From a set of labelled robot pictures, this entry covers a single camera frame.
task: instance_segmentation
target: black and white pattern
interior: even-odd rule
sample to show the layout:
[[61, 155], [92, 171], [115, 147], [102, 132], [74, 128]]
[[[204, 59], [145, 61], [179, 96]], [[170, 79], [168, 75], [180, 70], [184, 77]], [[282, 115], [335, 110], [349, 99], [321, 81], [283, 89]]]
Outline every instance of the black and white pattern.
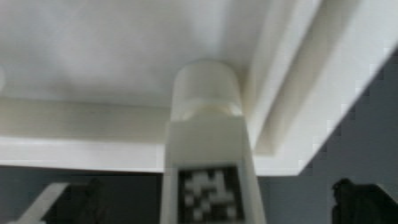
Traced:
[[179, 170], [179, 223], [243, 221], [235, 166]]

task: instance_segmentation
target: cylindrical post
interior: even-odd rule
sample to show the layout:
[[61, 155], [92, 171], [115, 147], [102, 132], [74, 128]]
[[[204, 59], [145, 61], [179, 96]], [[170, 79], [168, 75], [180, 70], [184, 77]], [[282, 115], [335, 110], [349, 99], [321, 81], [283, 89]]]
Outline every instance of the cylindrical post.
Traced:
[[172, 121], [196, 116], [221, 114], [241, 115], [235, 75], [216, 61], [188, 64], [173, 83]]

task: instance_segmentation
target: grey background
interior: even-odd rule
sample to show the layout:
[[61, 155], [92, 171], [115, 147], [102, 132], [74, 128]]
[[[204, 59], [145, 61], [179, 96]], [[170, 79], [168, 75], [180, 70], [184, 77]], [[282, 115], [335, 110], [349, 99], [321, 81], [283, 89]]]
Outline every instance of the grey background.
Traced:
[[[54, 181], [106, 185], [109, 223], [157, 223], [161, 176], [31, 168], [0, 168], [0, 223], [19, 216]], [[259, 178], [267, 224], [330, 223], [331, 184], [398, 184], [398, 54], [298, 177]]]

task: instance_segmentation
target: black object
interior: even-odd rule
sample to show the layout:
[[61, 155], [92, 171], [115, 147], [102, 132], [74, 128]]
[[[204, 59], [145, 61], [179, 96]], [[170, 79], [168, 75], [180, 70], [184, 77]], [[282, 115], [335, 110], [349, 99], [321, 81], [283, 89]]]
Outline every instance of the black object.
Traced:
[[106, 223], [100, 189], [95, 179], [86, 185], [68, 185], [42, 217], [45, 224]]
[[[221, 174], [221, 182], [223, 189], [216, 189], [214, 186], [200, 186], [195, 182], [195, 175], [200, 173], [204, 178], [209, 181], [214, 180], [216, 173]], [[239, 188], [239, 176], [237, 176], [237, 167], [218, 166], [218, 167], [204, 167], [195, 169], [180, 169], [179, 170], [179, 182], [177, 182], [177, 223], [179, 224], [198, 224], [198, 223], [235, 223], [244, 219], [243, 215], [243, 203], [241, 203], [241, 188]], [[186, 183], [198, 187], [200, 193], [198, 195], [191, 190], [186, 190]], [[209, 200], [209, 195], [228, 192], [232, 194], [232, 200], [221, 203], [212, 203]], [[193, 202], [191, 205], [184, 203], [184, 197], [191, 197]], [[209, 204], [209, 209], [204, 211], [200, 209], [202, 203]], [[234, 217], [227, 215], [227, 209], [232, 207]], [[195, 210], [202, 213], [202, 219], [195, 220], [193, 213]]]
[[398, 204], [374, 184], [355, 185], [342, 179], [333, 198], [331, 224], [398, 224]]

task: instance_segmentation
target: white surface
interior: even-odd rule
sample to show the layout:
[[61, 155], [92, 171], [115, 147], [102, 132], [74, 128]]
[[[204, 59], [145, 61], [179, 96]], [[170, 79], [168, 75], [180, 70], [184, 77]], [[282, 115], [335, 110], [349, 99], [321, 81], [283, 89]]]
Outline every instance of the white surface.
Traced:
[[0, 99], [0, 164], [161, 172], [168, 110]]
[[243, 111], [251, 149], [321, 0], [271, 0], [243, 88]]
[[1, 95], [170, 106], [177, 70], [218, 58], [243, 74], [264, 0], [0, 0]]
[[241, 115], [235, 74], [216, 61], [189, 63], [175, 77], [172, 94], [172, 121], [198, 114]]
[[200, 58], [221, 58], [241, 81], [259, 27], [275, 21], [280, 42], [262, 34], [251, 66], [280, 53], [248, 77], [248, 90], [269, 95], [243, 103], [259, 109], [251, 142], [262, 128], [255, 174], [298, 174], [395, 46], [398, 3], [323, 0], [298, 48], [317, 1], [266, 2], [0, 0], [1, 96], [136, 105], [1, 98], [1, 165], [161, 172], [168, 109], [143, 106], [168, 106], [177, 70]]
[[398, 1], [326, 0], [289, 68], [255, 149], [257, 173], [294, 175], [398, 44]]

